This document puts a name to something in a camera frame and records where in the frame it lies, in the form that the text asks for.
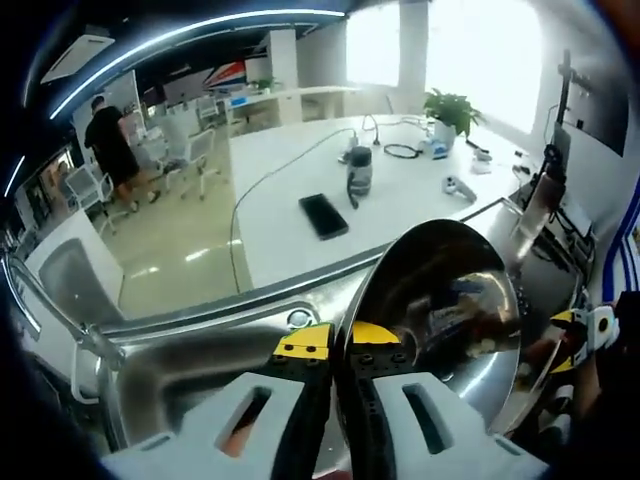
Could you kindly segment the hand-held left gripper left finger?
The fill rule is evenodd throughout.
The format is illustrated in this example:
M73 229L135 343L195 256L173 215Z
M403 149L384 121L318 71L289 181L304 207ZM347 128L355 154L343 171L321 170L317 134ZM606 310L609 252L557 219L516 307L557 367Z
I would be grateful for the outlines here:
M181 429L105 456L115 479L310 479L330 416L333 326L282 338L269 360L188 411Z

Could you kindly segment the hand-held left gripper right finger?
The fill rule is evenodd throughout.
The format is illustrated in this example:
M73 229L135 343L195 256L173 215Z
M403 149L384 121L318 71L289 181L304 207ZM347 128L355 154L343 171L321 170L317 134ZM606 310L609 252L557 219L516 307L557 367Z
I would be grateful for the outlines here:
M349 448L356 479L541 479L548 469L368 322L349 341Z

